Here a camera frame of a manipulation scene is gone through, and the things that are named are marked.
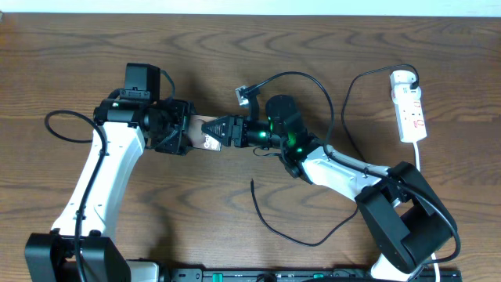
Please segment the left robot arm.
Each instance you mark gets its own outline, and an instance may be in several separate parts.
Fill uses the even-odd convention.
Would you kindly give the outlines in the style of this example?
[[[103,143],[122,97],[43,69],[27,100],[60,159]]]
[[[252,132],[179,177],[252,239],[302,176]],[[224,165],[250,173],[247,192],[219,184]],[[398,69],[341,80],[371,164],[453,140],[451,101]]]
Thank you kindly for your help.
[[[167,267],[126,259],[114,241],[121,203],[147,149],[184,155],[193,103],[107,98],[95,108],[91,150],[67,206],[48,233],[32,233],[24,255],[33,281],[169,281]]]

